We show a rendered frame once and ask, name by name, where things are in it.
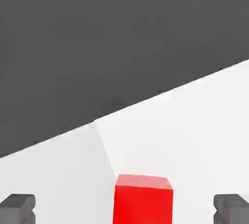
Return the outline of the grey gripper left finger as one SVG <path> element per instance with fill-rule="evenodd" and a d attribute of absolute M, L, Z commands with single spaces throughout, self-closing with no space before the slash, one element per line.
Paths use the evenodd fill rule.
<path fill-rule="evenodd" d="M 11 194 L 0 203 L 0 224 L 36 224 L 33 194 Z"/>

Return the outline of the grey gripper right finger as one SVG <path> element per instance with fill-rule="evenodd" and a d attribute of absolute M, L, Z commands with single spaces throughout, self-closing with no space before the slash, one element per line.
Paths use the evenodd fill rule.
<path fill-rule="evenodd" d="M 216 194 L 213 224 L 249 224 L 249 202 L 238 194 Z"/>

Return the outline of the small red cube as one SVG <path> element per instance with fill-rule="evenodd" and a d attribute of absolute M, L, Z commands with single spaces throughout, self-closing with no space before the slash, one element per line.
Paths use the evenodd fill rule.
<path fill-rule="evenodd" d="M 118 175 L 112 224 L 172 224 L 173 188 L 167 178 Z"/>

